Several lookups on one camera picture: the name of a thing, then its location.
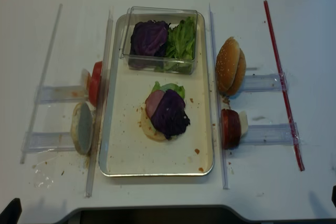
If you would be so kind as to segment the left rear clear track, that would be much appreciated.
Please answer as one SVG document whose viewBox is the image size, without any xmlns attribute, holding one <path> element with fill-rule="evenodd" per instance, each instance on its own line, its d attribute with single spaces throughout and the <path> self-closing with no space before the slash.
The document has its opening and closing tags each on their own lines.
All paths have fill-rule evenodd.
<svg viewBox="0 0 336 224">
<path fill-rule="evenodd" d="M 40 104 L 88 101 L 88 91 L 83 86 L 43 86 L 36 89 L 34 102 L 37 101 Z"/>
</svg>

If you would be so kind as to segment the clear track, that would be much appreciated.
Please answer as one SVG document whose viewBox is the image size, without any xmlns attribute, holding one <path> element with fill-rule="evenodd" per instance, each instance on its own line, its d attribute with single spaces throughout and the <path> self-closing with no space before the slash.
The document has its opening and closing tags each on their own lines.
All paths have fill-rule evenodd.
<svg viewBox="0 0 336 224">
<path fill-rule="evenodd" d="M 26 132 L 21 147 L 24 153 L 74 151 L 69 132 Z"/>
<path fill-rule="evenodd" d="M 287 91 L 284 73 L 245 76 L 239 92 L 276 92 Z"/>
<path fill-rule="evenodd" d="M 300 144 L 296 123 L 251 125 L 240 140 L 240 145 L 296 144 Z"/>
<path fill-rule="evenodd" d="M 34 102 L 37 101 L 40 104 L 88 101 L 88 91 L 83 86 L 43 86 L 36 89 Z"/>
</svg>

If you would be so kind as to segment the tomato slices stack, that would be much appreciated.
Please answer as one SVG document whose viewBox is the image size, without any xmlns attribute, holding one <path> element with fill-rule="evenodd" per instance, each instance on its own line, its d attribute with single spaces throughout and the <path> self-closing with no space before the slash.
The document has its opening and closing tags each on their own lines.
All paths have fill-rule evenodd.
<svg viewBox="0 0 336 224">
<path fill-rule="evenodd" d="M 89 82 L 89 102 L 96 107 L 98 101 L 98 94 L 102 73 L 102 61 L 98 61 L 94 64 L 92 75 Z"/>
</svg>

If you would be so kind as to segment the right front white pusher block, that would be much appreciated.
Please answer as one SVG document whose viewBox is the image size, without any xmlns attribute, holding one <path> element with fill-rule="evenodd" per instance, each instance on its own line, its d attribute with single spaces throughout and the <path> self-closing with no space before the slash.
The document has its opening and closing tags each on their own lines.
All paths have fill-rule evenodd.
<svg viewBox="0 0 336 224">
<path fill-rule="evenodd" d="M 241 136 L 245 135 L 248 131 L 248 119 L 245 111 L 241 111 L 239 114 L 239 122 L 241 128 Z"/>
</svg>

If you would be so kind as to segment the white bread bun slice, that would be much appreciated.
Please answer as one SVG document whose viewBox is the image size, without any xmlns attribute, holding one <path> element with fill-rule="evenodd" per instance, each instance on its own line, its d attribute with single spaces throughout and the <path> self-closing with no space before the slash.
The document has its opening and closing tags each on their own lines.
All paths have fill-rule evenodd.
<svg viewBox="0 0 336 224">
<path fill-rule="evenodd" d="M 70 136 L 76 151 L 87 155 L 91 148 L 93 119 L 91 111 L 85 102 L 78 103 L 73 111 Z"/>
</svg>

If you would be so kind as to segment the clear plastic container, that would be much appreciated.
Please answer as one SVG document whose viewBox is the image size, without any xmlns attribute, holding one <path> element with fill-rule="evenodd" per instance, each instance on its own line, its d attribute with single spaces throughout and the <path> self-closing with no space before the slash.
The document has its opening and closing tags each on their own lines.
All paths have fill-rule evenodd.
<svg viewBox="0 0 336 224">
<path fill-rule="evenodd" d="M 154 20 L 156 22 L 165 21 L 169 28 L 176 27 L 181 20 L 187 17 L 194 17 L 195 21 L 195 48 L 193 60 L 179 60 L 167 57 L 150 57 L 131 55 L 131 36 L 135 25 L 138 22 Z M 173 72 L 190 74 L 193 72 L 196 63 L 196 40 L 198 12 L 190 9 L 168 9 L 133 6 L 128 9 L 125 16 L 125 23 L 121 37 L 120 56 L 126 60 L 130 69 L 149 70 L 155 72 Z"/>
</svg>

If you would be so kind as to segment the pink ham slice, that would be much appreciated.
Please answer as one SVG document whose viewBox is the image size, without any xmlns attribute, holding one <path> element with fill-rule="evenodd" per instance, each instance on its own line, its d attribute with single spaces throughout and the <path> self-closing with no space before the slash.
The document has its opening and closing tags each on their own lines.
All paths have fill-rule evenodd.
<svg viewBox="0 0 336 224">
<path fill-rule="evenodd" d="M 152 92 L 145 101 L 145 110 L 149 118 L 152 117 L 156 111 L 160 101 L 162 100 L 165 92 L 162 90 L 155 90 Z"/>
</svg>

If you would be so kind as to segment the metal serving tray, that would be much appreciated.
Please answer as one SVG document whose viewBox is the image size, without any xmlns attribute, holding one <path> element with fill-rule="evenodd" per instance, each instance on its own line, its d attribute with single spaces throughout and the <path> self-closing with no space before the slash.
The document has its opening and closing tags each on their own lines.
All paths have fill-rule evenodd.
<svg viewBox="0 0 336 224">
<path fill-rule="evenodd" d="M 208 174 L 214 164 L 214 148 L 204 17 L 197 16 L 196 67 L 191 74 L 131 70 L 120 57 L 126 28 L 126 17 L 121 16 L 111 54 L 99 153 L 101 172 L 108 177 Z M 184 134 L 170 141 L 148 138 L 141 123 L 144 102 L 156 82 L 185 89 L 185 111 L 191 123 Z"/>
</svg>

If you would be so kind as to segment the right rear clear track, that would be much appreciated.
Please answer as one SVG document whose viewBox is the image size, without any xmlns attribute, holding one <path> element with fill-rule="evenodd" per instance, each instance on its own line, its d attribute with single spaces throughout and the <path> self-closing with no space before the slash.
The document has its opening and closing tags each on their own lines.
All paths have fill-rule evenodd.
<svg viewBox="0 0 336 224">
<path fill-rule="evenodd" d="M 287 91 L 284 73 L 245 76 L 239 92 L 276 92 Z"/>
</svg>

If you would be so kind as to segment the left rear white pusher block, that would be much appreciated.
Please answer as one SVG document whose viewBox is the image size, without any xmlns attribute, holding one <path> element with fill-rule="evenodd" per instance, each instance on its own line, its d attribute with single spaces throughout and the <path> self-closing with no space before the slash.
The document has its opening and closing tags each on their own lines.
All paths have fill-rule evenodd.
<svg viewBox="0 0 336 224">
<path fill-rule="evenodd" d="M 90 80 L 91 80 L 90 72 L 87 69 L 82 69 L 81 78 L 80 78 L 80 85 L 84 90 L 85 97 L 88 97 Z"/>
</svg>

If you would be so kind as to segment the right front clear track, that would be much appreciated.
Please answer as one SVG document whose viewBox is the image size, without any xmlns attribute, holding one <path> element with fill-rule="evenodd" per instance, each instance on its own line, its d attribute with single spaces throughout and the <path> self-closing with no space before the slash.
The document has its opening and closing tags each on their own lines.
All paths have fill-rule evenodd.
<svg viewBox="0 0 336 224">
<path fill-rule="evenodd" d="M 251 125 L 240 140 L 240 145 L 296 144 L 300 144 L 296 123 Z"/>
</svg>

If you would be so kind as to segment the green lettuce in container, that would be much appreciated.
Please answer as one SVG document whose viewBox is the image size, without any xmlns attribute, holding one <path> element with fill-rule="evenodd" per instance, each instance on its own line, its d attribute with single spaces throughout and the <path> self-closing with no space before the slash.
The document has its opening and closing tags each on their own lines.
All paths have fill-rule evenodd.
<svg viewBox="0 0 336 224">
<path fill-rule="evenodd" d="M 168 29 L 165 57 L 179 60 L 193 60 L 195 48 L 194 17 L 187 17 L 180 23 Z"/>
</svg>

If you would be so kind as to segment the purple cabbage on burger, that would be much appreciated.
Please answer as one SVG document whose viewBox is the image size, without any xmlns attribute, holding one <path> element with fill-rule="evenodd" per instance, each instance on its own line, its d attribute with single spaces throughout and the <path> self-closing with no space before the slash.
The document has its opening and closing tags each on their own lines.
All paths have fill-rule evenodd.
<svg viewBox="0 0 336 224">
<path fill-rule="evenodd" d="M 151 123 L 167 140 L 186 131 L 190 119 L 185 113 L 185 102 L 176 91 L 168 89 L 164 93 L 151 116 Z"/>
</svg>

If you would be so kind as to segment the sesame top bun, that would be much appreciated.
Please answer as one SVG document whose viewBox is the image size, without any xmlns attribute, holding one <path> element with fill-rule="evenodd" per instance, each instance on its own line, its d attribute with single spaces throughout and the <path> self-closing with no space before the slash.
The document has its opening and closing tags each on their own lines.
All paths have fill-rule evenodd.
<svg viewBox="0 0 336 224">
<path fill-rule="evenodd" d="M 233 84 L 238 68 L 240 46 L 234 37 L 229 37 L 222 45 L 215 64 L 216 85 L 225 93 Z"/>
</svg>

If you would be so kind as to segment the left front clear track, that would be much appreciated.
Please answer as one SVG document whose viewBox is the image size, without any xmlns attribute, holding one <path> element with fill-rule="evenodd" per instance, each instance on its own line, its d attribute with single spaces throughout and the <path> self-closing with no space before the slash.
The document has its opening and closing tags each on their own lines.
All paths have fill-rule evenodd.
<svg viewBox="0 0 336 224">
<path fill-rule="evenodd" d="M 21 147 L 24 153 L 74 151 L 69 132 L 26 132 Z"/>
</svg>

